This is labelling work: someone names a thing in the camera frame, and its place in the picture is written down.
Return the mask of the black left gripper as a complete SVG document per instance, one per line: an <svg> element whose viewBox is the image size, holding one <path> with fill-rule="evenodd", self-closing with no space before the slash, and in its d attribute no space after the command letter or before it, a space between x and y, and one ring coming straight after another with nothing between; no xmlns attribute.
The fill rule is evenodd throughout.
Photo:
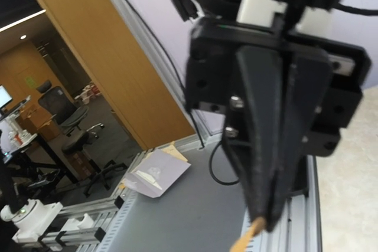
<svg viewBox="0 0 378 252"><path fill-rule="evenodd" d="M311 129L304 153L333 154L372 61L356 45L297 32L283 39L271 28L214 18L199 20L190 38L185 109L225 114L229 98L241 100L229 103L226 125L237 134L225 130L222 146L251 220L265 218L271 232L295 181L304 136ZM284 59L294 52L308 55L294 55L288 66Z"/></svg>

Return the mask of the white robot base outside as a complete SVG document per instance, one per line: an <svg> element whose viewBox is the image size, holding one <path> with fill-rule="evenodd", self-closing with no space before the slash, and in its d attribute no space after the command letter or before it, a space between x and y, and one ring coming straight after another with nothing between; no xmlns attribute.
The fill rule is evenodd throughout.
<svg viewBox="0 0 378 252"><path fill-rule="evenodd" d="M63 205L60 202L44 205L39 199L29 199L18 212L12 213L10 206L1 209L1 220L12 222L18 231L12 239L18 244L34 243L52 224Z"/></svg>

